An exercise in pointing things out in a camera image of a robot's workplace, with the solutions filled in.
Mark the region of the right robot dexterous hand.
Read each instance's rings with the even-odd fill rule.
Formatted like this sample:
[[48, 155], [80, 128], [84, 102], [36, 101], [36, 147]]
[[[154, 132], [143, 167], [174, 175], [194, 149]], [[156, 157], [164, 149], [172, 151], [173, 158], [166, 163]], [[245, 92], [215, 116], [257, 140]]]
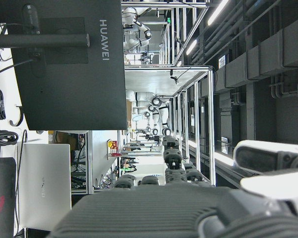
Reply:
[[243, 140], [234, 164], [253, 173], [238, 189], [212, 186], [183, 165], [179, 141], [165, 136], [165, 184], [121, 176], [87, 195], [52, 238], [298, 238], [298, 145]]

